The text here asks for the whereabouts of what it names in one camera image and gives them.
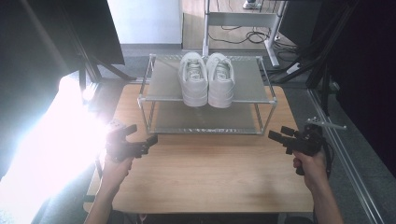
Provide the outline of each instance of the hand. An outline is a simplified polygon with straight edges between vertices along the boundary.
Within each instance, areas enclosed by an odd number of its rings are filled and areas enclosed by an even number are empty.
[[[293,151],[296,158],[293,160],[293,167],[303,166],[306,186],[312,191],[322,184],[328,184],[324,155],[320,151],[315,156],[310,157],[299,151]]]
[[[105,167],[99,190],[114,197],[120,189],[120,184],[131,170],[134,158],[126,158],[124,161],[115,161],[110,155],[105,156]]]

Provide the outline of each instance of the shoe rack shelf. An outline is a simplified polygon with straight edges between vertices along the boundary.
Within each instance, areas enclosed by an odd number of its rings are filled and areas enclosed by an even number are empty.
[[[228,108],[184,105],[178,81],[181,58],[150,55],[137,99],[148,133],[265,133],[276,96],[271,84],[262,82],[261,57],[228,57],[235,77],[233,103]]]

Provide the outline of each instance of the sneaker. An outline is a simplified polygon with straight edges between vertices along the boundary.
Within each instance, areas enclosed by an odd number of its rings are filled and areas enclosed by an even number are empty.
[[[213,53],[206,62],[209,80],[208,102],[217,108],[227,108],[233,101],[233,65],[220,53]]]
[[[188,106],[207,103],[207,72],[202,57],[196,52],[186,53],[180,61],[178,77],[183,102]]]
[[[244,9],[260,9],[262,7],[261,3],[249,3],[248,1],[245,1],[243,8]]]

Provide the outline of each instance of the bright light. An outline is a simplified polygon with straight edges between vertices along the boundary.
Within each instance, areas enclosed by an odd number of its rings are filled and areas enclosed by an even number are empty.
[[[105,125],[87,111],[78,83],[64,77],[46,115],[21,142],[0,182],[0,210],[31,223],[41,204],[88,168],[104,148]]]

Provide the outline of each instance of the white wall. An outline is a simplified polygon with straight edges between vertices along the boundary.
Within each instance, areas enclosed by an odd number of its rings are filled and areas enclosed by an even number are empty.
[[[181,44],[181,0],[107,0],[121,44]]]

